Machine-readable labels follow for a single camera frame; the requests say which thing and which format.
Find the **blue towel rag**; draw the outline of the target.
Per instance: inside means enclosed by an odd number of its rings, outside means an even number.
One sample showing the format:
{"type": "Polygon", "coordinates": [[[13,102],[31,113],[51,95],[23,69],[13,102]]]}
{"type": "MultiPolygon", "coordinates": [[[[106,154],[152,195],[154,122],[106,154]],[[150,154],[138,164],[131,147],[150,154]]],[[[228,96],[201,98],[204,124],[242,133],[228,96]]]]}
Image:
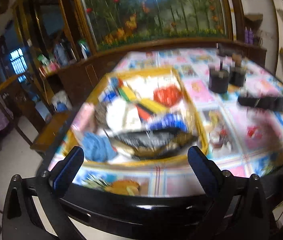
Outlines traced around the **blue towel rag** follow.
{"type": "Polygon", "coordinates": [[[81,140],[84,157],[88,161],[105,163],[117,156],[108,137],[101,137],[94,133],[86,132],[81,140]]]}

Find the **pink tissue pack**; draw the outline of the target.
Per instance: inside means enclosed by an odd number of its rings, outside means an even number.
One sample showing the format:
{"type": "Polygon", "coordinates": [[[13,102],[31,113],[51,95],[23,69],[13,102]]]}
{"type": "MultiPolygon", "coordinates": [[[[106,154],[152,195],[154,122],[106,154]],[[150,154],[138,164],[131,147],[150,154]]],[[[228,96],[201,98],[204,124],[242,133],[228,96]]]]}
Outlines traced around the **pink tissue pack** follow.
{"type": "Polygon", "coordinates": [[[71,131],[75,136],[81,136],[86,132],[94,133],[95,130],[95,106],[84,102],[71,124],[71,131]]]}

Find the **black gold pouch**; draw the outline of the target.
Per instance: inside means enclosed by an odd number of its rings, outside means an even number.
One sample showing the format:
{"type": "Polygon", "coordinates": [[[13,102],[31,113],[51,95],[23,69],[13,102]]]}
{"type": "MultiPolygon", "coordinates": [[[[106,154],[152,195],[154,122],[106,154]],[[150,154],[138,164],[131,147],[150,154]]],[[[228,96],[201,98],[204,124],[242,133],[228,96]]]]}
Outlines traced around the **black gold pouch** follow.
{"type": "Polygon", "coordinates": [[[136,160],[173,157],[197,139],[196,133],[184,132],[177,127],[120,133],[109,138],[119,154],[136,160]]]}

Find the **knitted brown beanie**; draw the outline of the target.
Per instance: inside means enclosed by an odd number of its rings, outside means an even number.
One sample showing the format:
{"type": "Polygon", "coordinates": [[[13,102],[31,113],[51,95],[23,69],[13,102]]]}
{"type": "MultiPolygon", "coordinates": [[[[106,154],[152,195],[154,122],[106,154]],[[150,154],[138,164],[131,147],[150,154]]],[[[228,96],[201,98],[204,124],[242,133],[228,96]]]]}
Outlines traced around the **knitted brown beanie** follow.
{"type": "Polygon", "coordinates": [[[99,102],[95,106],[95,119],[99,126],[103,128],[108,128],[108,124],[106,121],[106,115],[107,115],[107,102],[99,102]]]}

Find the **orange plastic bag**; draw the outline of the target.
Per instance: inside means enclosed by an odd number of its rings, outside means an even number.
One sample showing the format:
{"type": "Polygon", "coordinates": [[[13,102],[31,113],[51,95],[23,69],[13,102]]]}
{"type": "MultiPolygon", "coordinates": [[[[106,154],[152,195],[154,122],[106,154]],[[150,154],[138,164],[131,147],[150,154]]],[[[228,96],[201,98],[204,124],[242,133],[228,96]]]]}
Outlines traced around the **orange plastic bag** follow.
{"type": "Polygon", "coordinates": [[[173,107],[182,99],[181,90],[175,86],[158,88],[154,91],[154,101],[164,105],[165,107],[173,107]]]}

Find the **white cloth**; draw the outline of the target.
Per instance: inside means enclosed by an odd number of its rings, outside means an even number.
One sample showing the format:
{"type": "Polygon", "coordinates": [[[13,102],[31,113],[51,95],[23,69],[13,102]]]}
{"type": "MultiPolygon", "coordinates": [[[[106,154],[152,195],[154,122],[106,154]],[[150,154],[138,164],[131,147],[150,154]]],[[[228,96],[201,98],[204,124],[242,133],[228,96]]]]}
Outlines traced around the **white cloth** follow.
{"type": "Polygon", "coordinates": [[[142,128],[137,107],[122,98],[116,98],[107,105],[106,124],[114,133],[137,131],[142,128]]]}

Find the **blue foil snack bag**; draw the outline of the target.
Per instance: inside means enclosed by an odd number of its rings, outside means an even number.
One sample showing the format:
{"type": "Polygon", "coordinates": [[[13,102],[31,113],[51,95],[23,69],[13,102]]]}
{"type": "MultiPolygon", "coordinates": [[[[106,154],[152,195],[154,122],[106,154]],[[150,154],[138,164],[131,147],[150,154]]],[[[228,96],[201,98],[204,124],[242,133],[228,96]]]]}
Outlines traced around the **blue foil snack bag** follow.
{"type": "Polygon", "coordinates": [[[188,132],[186,121],[180,114],[168,113],[162,116],[155,117],[145,124],[148,130],[158,130],[165,128],[178,128],[183,132],[188,132]]]}

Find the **striped felt strip pack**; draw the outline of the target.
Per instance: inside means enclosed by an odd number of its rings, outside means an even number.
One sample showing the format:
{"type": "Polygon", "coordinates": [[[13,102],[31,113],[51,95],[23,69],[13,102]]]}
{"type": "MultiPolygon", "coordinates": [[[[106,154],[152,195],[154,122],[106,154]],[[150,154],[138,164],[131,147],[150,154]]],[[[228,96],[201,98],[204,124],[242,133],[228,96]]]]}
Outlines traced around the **striped felt strip pack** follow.
{"type": "Polygon", "coordinates": [[[140,101],[135,102],[134,105],[137,107],[141,121],[148,121],[153,116],[169,112],[168,107],[151,99],[141,99],[140,101]]]}

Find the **blue tissue pack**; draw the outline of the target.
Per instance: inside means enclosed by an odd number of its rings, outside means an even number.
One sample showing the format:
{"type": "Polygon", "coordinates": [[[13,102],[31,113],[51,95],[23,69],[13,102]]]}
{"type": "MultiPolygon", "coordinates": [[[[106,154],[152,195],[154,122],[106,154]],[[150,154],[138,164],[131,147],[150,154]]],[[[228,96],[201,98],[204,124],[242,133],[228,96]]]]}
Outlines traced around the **blue tissue pack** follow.
{"type": "Polygon", "coordinates": [[[112,102],[119,96],[118,79],[113,77],[108,80],[106,88],[101,92],[99,102],[112,102]]]}

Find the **purple bottles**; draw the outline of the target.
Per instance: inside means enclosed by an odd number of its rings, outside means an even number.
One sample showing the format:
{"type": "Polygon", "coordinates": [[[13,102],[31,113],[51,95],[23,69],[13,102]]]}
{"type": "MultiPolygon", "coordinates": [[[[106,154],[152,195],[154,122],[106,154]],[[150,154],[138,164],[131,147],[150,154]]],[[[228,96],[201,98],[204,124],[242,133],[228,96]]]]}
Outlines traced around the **purple bottles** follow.
{"type": "Polygon", "coordinates": [[[254,33],[251,28],[245,28],[245,43],[250,45],[254,43],[254,33]]]}

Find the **black gadget on table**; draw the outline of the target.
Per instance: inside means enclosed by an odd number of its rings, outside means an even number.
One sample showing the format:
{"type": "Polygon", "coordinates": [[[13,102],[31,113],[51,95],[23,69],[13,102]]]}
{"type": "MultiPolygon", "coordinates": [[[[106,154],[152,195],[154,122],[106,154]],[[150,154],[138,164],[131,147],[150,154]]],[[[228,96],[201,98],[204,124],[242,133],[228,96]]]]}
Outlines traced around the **black gadget on table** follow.
{"type": "Polygon", "coordinates": [[[217,49],[217,55],[220,56],[220,57],[232,57],[233,54],[238,54],[238,55],[241,55],[242,52],[241,51],[237,51],[237,50],[234,50],[232,48],[228,48],[228,47],[225,47],[223,44],[221,43],[217,43],[216,44],[216,49],[217,49]]]}

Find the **wooden chair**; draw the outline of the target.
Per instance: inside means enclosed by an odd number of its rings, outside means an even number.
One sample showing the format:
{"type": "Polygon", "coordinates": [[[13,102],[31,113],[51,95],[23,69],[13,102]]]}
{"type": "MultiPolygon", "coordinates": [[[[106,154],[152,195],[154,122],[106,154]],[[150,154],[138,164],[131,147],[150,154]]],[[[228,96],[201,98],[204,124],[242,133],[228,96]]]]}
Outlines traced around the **wooden chair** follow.
{"type": "Polygon", "coordinates": [[[32,77],[28,71],[18,75],[9,77],[6,81],[0,84],[0,96],[8,95],[13,101],[14,105],[19,109],[20,113],[25,116],[32,126],[38,132],[37,137],[34,140],[30,140],[27,135],[18,126],[18,121],[10,116],[6,107],[0,102],[0,109],[6,116],[8,121],[13,124],[16,131],[20,136],[29,144],[30,148],[36,151],[41,157],[45,156],[45,152],[49,146],[55,141],[57,135],[60,134],[62,127],[70,117],[70,111],[58,113],[52,109],[52,107],[45,100],[37,86],[34,84],[32,77]],[[48,109],[51,114],[49,122],[46,122],[36,109],[36,104],[27,95],[26,90],[22,88],[22,85],[18,79],[25,76],[30,86],[35,90],[36,94],[41,99],[41,102],[48,109]]]}

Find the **grey motor with shaft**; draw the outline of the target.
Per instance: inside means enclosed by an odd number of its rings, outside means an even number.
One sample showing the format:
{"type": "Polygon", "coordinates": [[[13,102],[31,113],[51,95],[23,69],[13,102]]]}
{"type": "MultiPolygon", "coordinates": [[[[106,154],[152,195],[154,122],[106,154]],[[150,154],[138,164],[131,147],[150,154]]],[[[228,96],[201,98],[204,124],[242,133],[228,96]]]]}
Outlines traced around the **grey motor with shaft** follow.
{"type": "Polygon", "coordinates": [[[210,64],[209,69],[209,84],[208,88],[211,92],[216,94],[225,94],[228,90],[228,84],[230,79],[230,73],[224,69],[224,57],[218,55],[220,60],[219,67],[210,64]]]}

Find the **white bucket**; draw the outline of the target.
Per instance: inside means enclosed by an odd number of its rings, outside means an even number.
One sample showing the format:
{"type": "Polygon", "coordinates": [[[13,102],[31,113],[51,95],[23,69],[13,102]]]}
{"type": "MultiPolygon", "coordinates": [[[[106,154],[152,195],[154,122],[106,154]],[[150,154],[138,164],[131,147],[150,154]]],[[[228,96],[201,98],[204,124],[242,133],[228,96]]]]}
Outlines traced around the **white bucket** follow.
{"type": "Polygon", "coordinates": [[[67,93],[64,90],[60,90],[58,93],[56,93],[51,100],[52,105],[54,106],[54,109],[56,112],[64,112],[67,110],[72,110],[71,102],[68,98],[67,93]]]}

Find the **flower mural panel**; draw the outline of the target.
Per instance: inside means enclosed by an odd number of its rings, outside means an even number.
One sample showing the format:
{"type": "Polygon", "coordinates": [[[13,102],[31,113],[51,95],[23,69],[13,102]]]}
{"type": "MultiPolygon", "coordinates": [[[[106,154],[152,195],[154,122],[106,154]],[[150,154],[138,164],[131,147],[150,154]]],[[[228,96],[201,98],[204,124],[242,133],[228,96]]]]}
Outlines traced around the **flower mural panel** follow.
{"type": "Polygon", "coordinates": [[[81,0],[98,51],[184,37],[228,37],[226,0],[81,0]]]}

